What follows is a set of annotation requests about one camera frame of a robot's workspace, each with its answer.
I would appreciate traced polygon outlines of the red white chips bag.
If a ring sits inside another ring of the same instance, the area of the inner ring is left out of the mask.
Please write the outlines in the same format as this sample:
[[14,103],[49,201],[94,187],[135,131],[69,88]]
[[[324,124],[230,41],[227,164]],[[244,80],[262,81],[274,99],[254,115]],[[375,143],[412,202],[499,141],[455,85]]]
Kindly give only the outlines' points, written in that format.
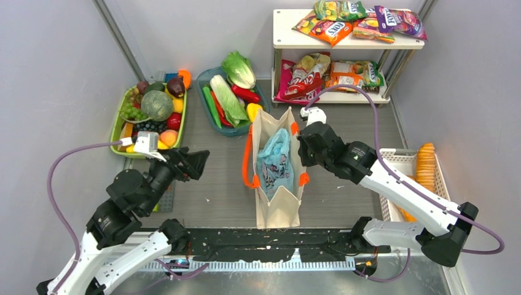
[[310,101],[321,90],[323,75],[331,63],[329,52],[310,53],[293,67],[292,78],[283,98],[289,101]]

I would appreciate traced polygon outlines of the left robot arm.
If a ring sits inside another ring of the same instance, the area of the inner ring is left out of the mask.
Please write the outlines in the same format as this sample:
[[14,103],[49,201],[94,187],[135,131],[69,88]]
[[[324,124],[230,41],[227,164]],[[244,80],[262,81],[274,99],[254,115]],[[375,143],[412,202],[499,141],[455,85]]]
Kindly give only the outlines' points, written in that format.
[[108,259],[140,230],[140,218],[151,215],[173,181],[198,180],[210,156],[208,150],[189,152],[173,148],[150,161],[144,176],[135,169],[121,171],[103,202],[86,224],[86,230],[64,269],[40,282],[38,294],[111,294],[130,275],[161,256],[185,254],[190,235],[176,219],[167,219],[145,242],[120,258]]

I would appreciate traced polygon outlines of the beige canvas tote bag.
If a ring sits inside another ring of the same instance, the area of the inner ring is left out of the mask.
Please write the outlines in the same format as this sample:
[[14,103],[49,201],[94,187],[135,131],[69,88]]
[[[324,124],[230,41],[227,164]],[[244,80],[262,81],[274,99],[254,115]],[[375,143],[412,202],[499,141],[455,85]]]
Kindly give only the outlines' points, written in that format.
[[298,155],[298,134],[291,108],[279,119],[260,110],[250,125],[242,177],[245,186],[255,193],[258,229],[300,225],[304,185],[310,178]]

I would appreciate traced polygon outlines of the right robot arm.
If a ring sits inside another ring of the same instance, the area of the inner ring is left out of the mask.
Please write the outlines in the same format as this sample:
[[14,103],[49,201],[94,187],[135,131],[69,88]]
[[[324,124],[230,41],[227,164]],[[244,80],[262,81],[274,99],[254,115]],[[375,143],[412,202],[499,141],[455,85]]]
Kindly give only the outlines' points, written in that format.
[[456,265],[472,229],[470,222],[477,216],[476,206],[458,205],[434,194],[392,167],[369,145],[344,143],[328,124],[314,122],[297,139],[304,166],[320,165],[340,179],[386,197],[415,218],[414,222],[359,218],[351,229],[351,242],[358,251],[398,246],[420,250],[442,266]]

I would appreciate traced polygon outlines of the light blue plastic bag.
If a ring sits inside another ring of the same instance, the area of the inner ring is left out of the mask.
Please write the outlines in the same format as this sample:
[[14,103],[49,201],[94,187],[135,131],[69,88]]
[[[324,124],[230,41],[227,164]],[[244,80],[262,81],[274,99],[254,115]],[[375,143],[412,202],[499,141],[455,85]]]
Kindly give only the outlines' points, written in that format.
[[279,129],[257,155],[256,170],[260,173],[260,187],[271,201],[280,186],[294,189],[294,169],[290,160],[290,134]]

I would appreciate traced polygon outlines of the purple snack bag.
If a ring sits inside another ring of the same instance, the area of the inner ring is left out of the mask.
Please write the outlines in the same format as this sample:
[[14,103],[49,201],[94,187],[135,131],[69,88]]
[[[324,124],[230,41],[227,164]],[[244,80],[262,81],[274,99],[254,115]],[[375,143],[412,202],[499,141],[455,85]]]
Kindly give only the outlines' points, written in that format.
[[423,22],[417,13],[389,9],[385,6],[375,6],[374,10],[381,33],[397,31],[422,41],[428,40]]

